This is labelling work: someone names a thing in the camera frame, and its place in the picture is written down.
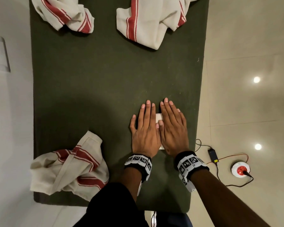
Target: right hand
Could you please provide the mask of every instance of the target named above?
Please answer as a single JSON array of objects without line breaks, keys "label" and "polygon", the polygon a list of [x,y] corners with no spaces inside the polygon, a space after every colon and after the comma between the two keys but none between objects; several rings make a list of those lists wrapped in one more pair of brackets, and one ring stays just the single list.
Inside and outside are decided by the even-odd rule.
[{"label": "right hand", "polygon": [[186,119],[167,98],[160,107],[164,121],[159,120],[161,142],[167,154],[175,158],[178,153],[189,150]]}]

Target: forearm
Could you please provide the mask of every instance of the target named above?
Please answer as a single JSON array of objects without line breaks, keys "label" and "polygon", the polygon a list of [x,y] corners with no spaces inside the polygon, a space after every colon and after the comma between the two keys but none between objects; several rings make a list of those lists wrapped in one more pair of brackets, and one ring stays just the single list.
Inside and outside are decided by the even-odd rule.
[{"label": "forearm", "polygon": [[190,177],[215,227],[269,226],[208,170]]},{"label": "forearm", "polygon": [[132,167],[124,169],[123,174],[119,180],[130,192],[133,199],[137,200],[137,194],[141,183],[142,175],[139,170]]}]

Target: power adapter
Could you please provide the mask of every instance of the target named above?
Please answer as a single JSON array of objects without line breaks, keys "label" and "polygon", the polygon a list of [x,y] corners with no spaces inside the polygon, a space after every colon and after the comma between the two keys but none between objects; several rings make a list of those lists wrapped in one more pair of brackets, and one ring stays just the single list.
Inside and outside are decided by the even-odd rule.
[{"label": "power adapter", "polygon": [[216,151],[215,151],[214,149],[210,148],[210,149],[208,150],[208,154],[209,154],[209,157],[210,157],[211,161],[212,161],[214,164],[217,164],[217,162],[219,161],[219,159],[218,159],[218,156],[217,156],[217,154],[216,154]]}]

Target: crumpled towel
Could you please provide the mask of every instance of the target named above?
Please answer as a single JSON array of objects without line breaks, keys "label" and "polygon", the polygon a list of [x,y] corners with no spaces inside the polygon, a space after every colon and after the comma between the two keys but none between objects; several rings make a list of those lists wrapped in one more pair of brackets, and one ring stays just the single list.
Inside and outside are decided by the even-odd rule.
[{"label": "crumpled towel", "polygon": [[71,30],[92,33],[94,18],[78,0],[31,0],[36,11],[44,21],[56,30],[66,24]]},{"label": "crumpled towel", "polygon": [[117,9],[117,30],[126,38],[158,49],[167,28],[175,31],[186,22],[191,1],[131,0],[130,8]]},{"label": "crumpled towel", "polygon": [[37,157],[30,166],[30,190],[48,195],[72,191],[90,201],[109,179],[101,143],[102,139],[87,131],[73,150],[61,149]]}]

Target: dark green table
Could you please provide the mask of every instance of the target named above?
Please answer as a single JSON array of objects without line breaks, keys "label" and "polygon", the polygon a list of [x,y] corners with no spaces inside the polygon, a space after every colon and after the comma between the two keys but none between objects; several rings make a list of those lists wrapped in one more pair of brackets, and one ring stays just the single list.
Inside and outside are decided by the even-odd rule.
[{"label": "dark green table", "polygon": [[[168,30],[155,51],[127,40],[116,29],[116,9],[130,0],[79,0],[95,17],[92,34],[54,30],[30,6],[34,69],[34,157],[72,149],[87,130],[102,138],[102,153],[116,181],[131,153],[130,118],[147,99],[173,100],[187,118],[194,149],[208,0],[191,3],[187,22]],[[36,202],[87,206],[71,192],[34,193]],[[153,158],[141,189],[141,210],[187,212],[190,193],[164,151]]]}]

